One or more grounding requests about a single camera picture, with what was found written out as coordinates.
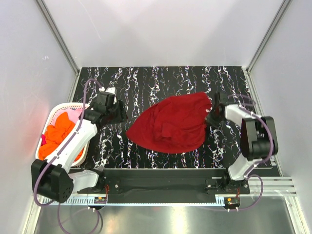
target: marble pattern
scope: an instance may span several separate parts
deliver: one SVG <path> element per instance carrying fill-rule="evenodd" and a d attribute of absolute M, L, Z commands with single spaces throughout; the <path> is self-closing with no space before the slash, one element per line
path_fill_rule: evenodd
<path fill-rule="evenodd" d="M 83 68 L 74 94 L 82 102 L 83 85 L 97 79 L 105 88 L 116 87 L 128 115 L 126 123 L 105 126 L 90 142 L 83 167 L 105 168 L 222 168 L 239 155 L 240 128 L 225 121 L 210 129 L 198 149 L 183 154 L 164 154 L 143 149 L 127 139 L 125 132 L 150 106 L 172 95 L 203 91 L 212 100 L 217 91 L 250 95 L 241 67 L 94 67 Z M 96 96 L 89 84 L 87 101 Z M 242 99 L 235 97 L 236 102 Z"/>

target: gray floor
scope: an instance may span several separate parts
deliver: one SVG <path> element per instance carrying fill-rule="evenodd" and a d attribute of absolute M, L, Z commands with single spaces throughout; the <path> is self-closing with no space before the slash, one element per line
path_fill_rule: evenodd
<path fill-rule="evenodd" d="M 242 207 L 252 202 L 242 198 Z M 66 220 L 81 206 L 62 206 L 60 217 Z M 263 197 L 259 204 L 243 212 L 217 212 L 202 207 L 112 207 L 100 210 L 101 223 L 96 234 L 293 234 L 285 202 L 282 198 Z M 85 210 L 63 225 L 72 234 L 89 233 L 97 221 Z M 43 208 L 36 234 L 62 234 L 57 222 L 57 206 Z"/>

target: white wall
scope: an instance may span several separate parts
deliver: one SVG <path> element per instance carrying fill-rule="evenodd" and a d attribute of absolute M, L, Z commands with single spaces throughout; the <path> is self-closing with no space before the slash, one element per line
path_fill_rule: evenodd
<path fill-rule="evenodd" d="M 312 230 L 312 1 L 293 1 L 252 70 L 264 112 L 275 119 L 279 160 Z"/>
<path fill-rule="evenodd" d="M 74 73 L 34 0 L 1 0 L 0 28 L 0 229 L 20 234 L 36 144 Z"/>
<path fill-rule="evenodd" d="M 247 66 L 282 0 L 45 0 L 78 66 Z"/>

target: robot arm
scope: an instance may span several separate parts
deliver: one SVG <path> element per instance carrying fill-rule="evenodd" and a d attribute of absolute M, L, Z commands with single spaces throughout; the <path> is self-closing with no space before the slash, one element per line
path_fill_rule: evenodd
<path fill-rule="evenodd" d="M 217 128 L 222 121 L 227 119 L 241 128 L 241 153 L 226 169 L 221 182 L 223 190 L 233 192 L 242 185 L 253 168 L 268 156 L 271 143 L 267 131 L 256 115 L 244 111 L 244 108 L 238 104 L 231 103 L 225 94 L 216 93 L 214 98 L 215 105 L 205 118 L 207 126 Z M 272 117 L 259 115 L 257 117 L 262 119 L 270 130 L 273 140 L 272 155 L 275 155 L 278 151 L 278 144 L 274 120 Z"/>
<path fill-rule="evenodd" d="M 33 162 L 33 190 L 41 171 L 51 160 L 52 164 L 39 183 L 38 194 L 63 203 L 74 192 L 85 188 L 103 187 L 103 181 L 99 179 L 100 172 L 83 170 L 69 174 L 70 167 L 83 147 L 103 126 L 124 122 L 126 119 L 123 102 L 117 100 L 116 90 L 110 88 L 106 92 L 100 91 L 62 144 L 45 160 L 36 159 Z"/>

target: floor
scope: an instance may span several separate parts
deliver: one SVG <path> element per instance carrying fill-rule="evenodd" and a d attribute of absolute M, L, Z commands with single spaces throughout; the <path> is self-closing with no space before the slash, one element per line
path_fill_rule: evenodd
<path fill-rule="evenodd" d="M 94 168 L 223 168 L 239 154 L 240 128 L 226 121 L 210 130 L 198 149 L 183 154 L 163 154 L 143 149 L 129 141 L 126 130 L 152 105 L 173 95 L 203 91 L 212 100 L 217 91 L 250 95 L 241 67 L 93 67 L 82 68 L 74 94 L 82 102 L 83 85 L 97 79 L 105 88 L 116 87 L 126 105 L 128 121 L 110 125 L 94 137 L 82 167 Z M 96 96 L 95 85 L 87 89 L 87 100 Z M 271 167 L 269 162 L 263 167 Z"/>
<path fill-rule="evenodd" d="M 241 198 L 242 207 L 250 197 Z M 36 234 L 62 234 L 58 226 L 57 206 L 41 209 Z M 95 234 L 294 234 L 293 226 L 281 197 L 263 197 L 247 211 L 227 213 L 210 207 L 136 207 L 107 206 L 100 210 L 101 220 Z M 60 219 L 69 233 L 89 233 L 97 216 L 82 206 L 62 206 Z"/>

